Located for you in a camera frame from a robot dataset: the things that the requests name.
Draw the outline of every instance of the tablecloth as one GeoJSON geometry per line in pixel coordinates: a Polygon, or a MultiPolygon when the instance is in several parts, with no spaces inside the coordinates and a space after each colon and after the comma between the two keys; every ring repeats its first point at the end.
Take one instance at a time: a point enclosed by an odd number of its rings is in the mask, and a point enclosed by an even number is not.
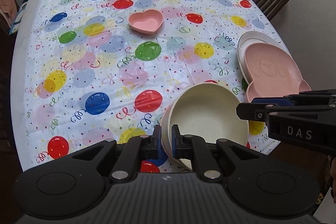
{"type": "MultiPolygon", "coordinates": [[[[40,0],[22,68],[26,133],[15,132],[16,142],[38,165],[106,138],[151,135],[164,109],[205,81],[244,101],[236,48],[249,30],[287,50],[251,0],[40,0]],[[128,24],[147,9],[164,16],[154,35],[128,24]]],[[[251,149],[268,154],[278,144],[264,123],[250,122],[249,133],[251,149]]],[[[142,170],[186,171],[165,154],[142,170]]]]}

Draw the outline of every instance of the pink bear-shaped plate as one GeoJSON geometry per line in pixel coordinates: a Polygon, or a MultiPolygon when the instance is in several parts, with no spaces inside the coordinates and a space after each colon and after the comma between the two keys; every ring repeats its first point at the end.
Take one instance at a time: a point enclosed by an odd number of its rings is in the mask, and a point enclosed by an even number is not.
{"type": "Polygon", "coordinates": [[[294,60],[276,46],[251,44],[246,48],[244,59],[252,79],[246,91],[246,102],[256,97],[282,97],[311,90],[294,60]]]}
{"type": "Polygon", "coordinates": [[[128,22],[137,32],[154,34],[162,25],[163,15],[160,11],[151,9],[131,14],[128,22]]]}

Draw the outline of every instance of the ribbed black surface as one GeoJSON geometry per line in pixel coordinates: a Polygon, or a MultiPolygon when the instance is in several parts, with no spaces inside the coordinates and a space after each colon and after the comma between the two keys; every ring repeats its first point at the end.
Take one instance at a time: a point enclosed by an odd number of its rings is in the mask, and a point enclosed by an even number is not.
{"type": "Polygon", "coordinates": [[[306,215],[271,220],[245,212],[219,184],[195,173],[139,173],[129,183],[112,186],[94,209],[71,219],[42,220],[24,215],[18,224],[317,224],[306,215]]]}

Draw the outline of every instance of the person's hand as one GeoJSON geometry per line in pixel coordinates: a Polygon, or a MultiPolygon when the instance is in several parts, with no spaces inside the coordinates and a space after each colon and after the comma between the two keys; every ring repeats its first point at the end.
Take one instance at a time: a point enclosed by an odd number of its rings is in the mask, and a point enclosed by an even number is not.
{"type": "Polygon", "coordinates": [[[336,160],[335,158],[331,160],[330,175],[333,178],[333,181],[331,184],[331,196],[334,199],[334,203],[336,203],[336,160]]]}

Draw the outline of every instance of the silver rivet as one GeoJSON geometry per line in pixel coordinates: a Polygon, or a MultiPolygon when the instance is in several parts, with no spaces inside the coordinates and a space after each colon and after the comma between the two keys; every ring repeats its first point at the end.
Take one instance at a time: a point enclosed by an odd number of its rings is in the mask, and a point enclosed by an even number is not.
{"type": "Polygon", "coordinates": [[[128,177],[128,173],[122,170],[114,171],[112,173],[112,178],[114,179],[125,179],[128,177]]]}
{"type": "Polygon", "coordinates": [[[216,170],[207,170],[203,175],[208,179],[217,179],[220,177],[221,173],[216,170]]]}

